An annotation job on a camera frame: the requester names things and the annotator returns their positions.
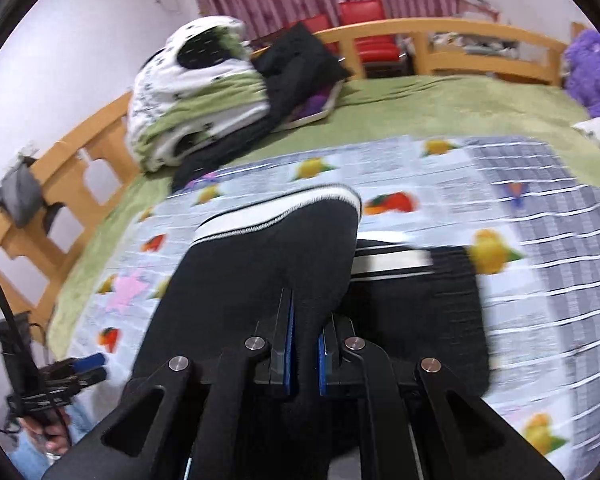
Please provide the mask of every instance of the wire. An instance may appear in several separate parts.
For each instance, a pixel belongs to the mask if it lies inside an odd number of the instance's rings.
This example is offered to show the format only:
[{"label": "wire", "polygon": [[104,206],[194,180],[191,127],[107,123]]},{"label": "wire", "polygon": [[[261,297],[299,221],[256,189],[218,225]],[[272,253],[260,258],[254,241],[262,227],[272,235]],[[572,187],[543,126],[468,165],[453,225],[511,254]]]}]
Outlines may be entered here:
[{"label": "wire", "polygon": [[37,326],[40,329],[40,333],[42,334],[42,348],[45,350],[45,365],[51,364],[51,359],[49,358],[49,347],[46,345],[46,331],[40,325],[40,323],[29,323],[29,326]]},{"label": "wire", "polygon": [[5,435],[17,435],[20,433],[20,430],[0,430],[0,433],[4,433]]},{"label": "wire", "polygon": [[[44,392],[44,394],[46,396],[46,400],[48,400],[49,404],[51,405],[51,408],[54,410],[54,413],[56,414],[56,417],[58,418],[58,420],[60,421],[60,424],[62,425],[62,429],[64,430],[64,433],[66,435],[68,447],[71,447],[72,440],[71,440],[71,434],[69,434],[69,427],[67,426],[66,422],[64,421],[64,417],[62,416],[62,413],[60,412],[60,409],[58,408],[58,404],[56,404],[56,400],[54,399],[54,396],[51,394],[49,389],[46,387],[45,378],[42,376],[42,373],[40,372],[40,370],[38,370],[38,367],[36,366],[35,362],[33,361],[33,356],[31,355],[30,350],[27,349],[27,346],[24,344],[24,341],[22,340],[22,336],[20,335],[18,326],[16,325],[16,321],[13,318],[13,312],[11,311],[11,307],[9,306],[9,302],[7,301],[7,298],[4,295],[4,291],[2,290],[1,286],[0,286],[0,310],[2,311],[4,319],[7,322],[9,329],[11,330],[11,335],[13,335],[16,345],[19,346],[19,348],[20,348],[22,358],[24,359],[24,364],[29,368],[29,370],[34,375],[36,375],[38,377],[38,384],[40,386],[40,389],[42,389],[42,391]],[[46,434],[46,431],[45,431],[45,438],[48,440],[48,435]]]}]

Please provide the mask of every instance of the light blue jeans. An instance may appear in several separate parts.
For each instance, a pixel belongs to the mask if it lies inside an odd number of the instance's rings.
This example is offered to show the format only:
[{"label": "light blue jeans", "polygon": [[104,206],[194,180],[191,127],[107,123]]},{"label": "light blue jeans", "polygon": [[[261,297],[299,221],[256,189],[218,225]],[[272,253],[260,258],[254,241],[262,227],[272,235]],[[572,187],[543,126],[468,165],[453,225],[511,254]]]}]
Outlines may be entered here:
[{"label": "light blue jeans", "polygon": [[[91,431],[93,423],[77,403],[65,407],[65,411],[71,417],[69,434],[71,434],[72,442],[78,442]],[[46,456],[33,446],[24,431],[18,435],[18,447],[10,453],[9,458],[25,480],[40,480],[49,468]]]}]

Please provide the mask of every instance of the purple plush toy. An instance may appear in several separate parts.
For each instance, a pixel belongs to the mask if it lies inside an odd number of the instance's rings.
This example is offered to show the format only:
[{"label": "purple plush toy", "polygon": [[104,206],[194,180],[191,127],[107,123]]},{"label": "purple plush toy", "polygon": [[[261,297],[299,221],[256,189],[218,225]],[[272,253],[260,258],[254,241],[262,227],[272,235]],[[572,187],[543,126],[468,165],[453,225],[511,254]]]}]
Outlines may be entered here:
[{"label": "purple plush toy", "polygon": [[592,118],[600,117],[600,33],[584,30],[564,57],[571,65],[567,93],[589,110]]}]

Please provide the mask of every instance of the pink star print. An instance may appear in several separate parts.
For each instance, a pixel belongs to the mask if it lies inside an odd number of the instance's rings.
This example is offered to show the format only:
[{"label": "pink star print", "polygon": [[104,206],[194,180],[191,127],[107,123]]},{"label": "pink star print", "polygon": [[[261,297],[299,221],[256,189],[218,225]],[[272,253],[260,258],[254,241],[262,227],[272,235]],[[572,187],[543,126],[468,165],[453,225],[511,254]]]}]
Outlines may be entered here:
[{"label": "pink star print", "polygon": [[117,310],[119,314],[125,314],[131,305],[133,298],[144,292],[149,284],[139,279],[140,271],[136,270],[131,276],[120,276],[116,278],[113,285],[113,294],[107,301],[107,312]]}]

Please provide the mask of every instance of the red chair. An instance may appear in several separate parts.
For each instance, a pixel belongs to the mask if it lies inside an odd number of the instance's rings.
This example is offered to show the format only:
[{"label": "red chair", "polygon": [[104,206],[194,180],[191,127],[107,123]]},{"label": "red chair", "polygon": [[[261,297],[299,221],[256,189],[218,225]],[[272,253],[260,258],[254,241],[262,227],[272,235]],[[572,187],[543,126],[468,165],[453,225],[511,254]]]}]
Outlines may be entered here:
[{"label": "red chair", "polygon": [[[339,5],[341,25],[376,22],[377,20],[386,19],[381,0],[342,2]],[[391,36],[357,38],[355,43],[362,63],[400,61],[400,48]]]},{"label": "red chair", "polygon": [[[320,32],[321,30],[327,30],[328,28],[333,28],[331,22],[329,21],[329,17],[326,14],[318,14],[316,16],[312,16],[310,18],[305,18],[304,20],[296,20],[294,22],[289,23],[286,28],[293,27],[297,22],[304,23],[304,26],[309,30],[310,33],[315,34],[316,32]],[[326,45],[326,47],[331,51],[331,53],[335,56],[338,55],[338,45],[337,43],[330,43]]]}]

